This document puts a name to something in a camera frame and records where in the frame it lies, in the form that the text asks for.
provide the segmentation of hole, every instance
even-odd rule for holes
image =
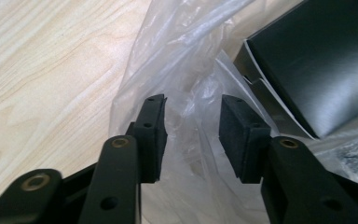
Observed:
[[[113,147],[124,147],[129,143],[127,138],[118,138],[112,142]]]
[[[283,139],[280,143],[284,147],[298,148],[298,143],[290,139]]]
[[[332,199],[332,198],[325,198],[325,199],[321,199],[322,204],[328,208],[330,208],[331,210],[334,211],[341,211],[342,210],[342,205],[339,201]]]
[[[116,197],[108,197],[101,202],[101,208],[103,210],[111,210],[117,207],[118,199]]]
[[[28,183],[28,185],[29,185],[30,187],[36,187],[36,186],[41,185],[41,184],[43,183],[43,180],[44,180],[43,177],[38,176],[38,177],[32,179],[32,180]]]
[[[48,184],[50,176],[46,174],[37,174],[26,179],[22,184],[21,188],[24,191],[34,191],[41,189]]]

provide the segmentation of clear plastic wrap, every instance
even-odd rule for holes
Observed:
[[[358,119],[308,147],[328,171],[358,182]]]
[[[298,2],[152,1],[113,101],[109,133],[123,134],[148,96],[168,98],[160,181],[142,186],[144,223],[269,223],[260,186],[241,184],[218,140],[221,95],[244,99],[277,134],[229,58],[245,37]]]

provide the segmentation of black cardboard box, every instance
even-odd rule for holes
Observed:
[[[358,116],[358,0],[301,3],[234,63],[281,133],[328,135]]]

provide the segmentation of light wood grain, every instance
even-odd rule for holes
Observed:
[[[0,194],[94,163],[150,1],[0,1]]]

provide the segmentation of plastic sheet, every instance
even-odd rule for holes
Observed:
[[[298,2],[152,1],[114,99],[110,126],[110,135],[123,134],[145,98],[168,97],[161,178],[142,186],[144,223],[269,222],[260,186],[241,184],[218,140],[221,95],[244,99],[277,134],[229,58],[245,37]],[[337,146],[345,147],[344,142]]]
[[[328,171],[358,182],[358,119],[308,147]]]

